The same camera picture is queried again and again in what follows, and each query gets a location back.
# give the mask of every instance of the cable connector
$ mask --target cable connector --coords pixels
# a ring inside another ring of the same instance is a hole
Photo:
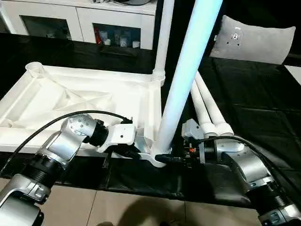
[[[131,119],[125,118],[121,124],[133,124],[133,117],[131,117]]]

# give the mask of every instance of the light blue tube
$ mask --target light blue tube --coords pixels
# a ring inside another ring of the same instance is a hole
[[[202,60],[222,0],[196,0],[168,94],[152,155],[169,153],[185,102]]]

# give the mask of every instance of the white tray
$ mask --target white tray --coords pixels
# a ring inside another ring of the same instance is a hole
[[[117,113],[154,140],[161,121],[160,82],[147,74],[41,66],[30,63],[25,74],[0,101],[0,151],[13,152],[30,134],[52,119],[79,110]],[[91,114],[105,125],[120,123],[111,116]],[[22,153],[36,153],[62,121],[37,135]],[[83,144],[78,155],[100,156]]]

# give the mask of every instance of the white cabinet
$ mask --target white cabinet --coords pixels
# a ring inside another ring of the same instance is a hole
[[[20,1],[2,1],[2,7],[16,34],[83,41],[75,7]]]
[[[156,1],[127,6],[92,0],[0,0],[0,6],[11,33],[92,43],[101,33],[111,45],[120,46],[122,38],[127,47],[136,41],[140,48],[152,49]]]
[[[132,36],[135,36],[135,38],[131,37],[128,40],[129,46],[131,46],[132,41],[138,39],[137,41],[141,42],[141,48],[152,49],[155,24],[154,16],[91,8],[77,8],[77,13],[79,15],[83,38],[86,42],[96,42],[95,27],[98,27],[99,31],[105,30],[110,32],[108,26],[110,25],[113,30],[112,33],[118,31],[121,36],[122,32],[134,33]],[[115,43],[115,36],[113,35],[111,38],[113,40],[111,41]]]

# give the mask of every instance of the black cable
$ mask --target black cable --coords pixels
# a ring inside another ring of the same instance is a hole
[[[120,118],[122,120],[124,120],[125,122],[131,122],[130,119],[115,114],[115,113],[111,113],[111,112],[105,112],[105,111],[98,111],[98,110],[85,110],[85,111],[78,111],[78,112],[72,112],[69,114],[65,114],[62,115],[54,120],[52,120],[51,122],[47,123],[45,126],[41,127],[40,129],[38,129],[37,131],[35,131],[33,134],[31,134],[23,143],[20,144],[19,147],[17,147],[17,149],[11,154],[11,156],[7,159],[6,163],[4,164],[4,166],[2,167],[2,169],[0,170],[0,177],[3,173],[3,171],[5,170],[5,168],[7,167],[7,165],[9,164],[9,162],[19,153],[19,151],[29,142],[31,141],[36,135],[38,135],[40,132],[42,132],[44,129],[46,129],[47,127],[51,126],[52,124],[56,123],[57,121],[60,121],[62,119],[68,118],[70,116],[73,115],[77,115],[77,114],[84,114],[84,113],[97,113],[97,114],[106,114],[106,115],[111,115],[117,118]]]
[[[263,155],[257,148],[254,146],[251,142],[240,138],[236,136],[220,136],[220,137],[210,137],[210,138],[205,138],[205,139],[200,139],[197,140],[196,142],[201,144],[203,142],[207,141],[213,141],[213,140],[219,140],[219,139],[231,139],[231,140],[236,140],[241,142],[242,144],[248,146],[252,151],[255,152],[255,154],[260,158],[260,160],[269,168],[274,168],[286,181],[287,183],[299,194],[301,195],[301,191],[297,186],[285,175],[282,170],[275,164],[273,163],[270,159],[268,159],[265,155]]]
[[[141,3],[141,4],[133,4],[133,3],[131,4],[131,3],[127,3],[127,1],[129,1],[129,0],[123,0],[123,1],[114,0],[115,3],[121,4],[121,5],[126,5],[126,6],[143,6],[147,3],[149,3],[151,0],[149,0],[146,3]]]

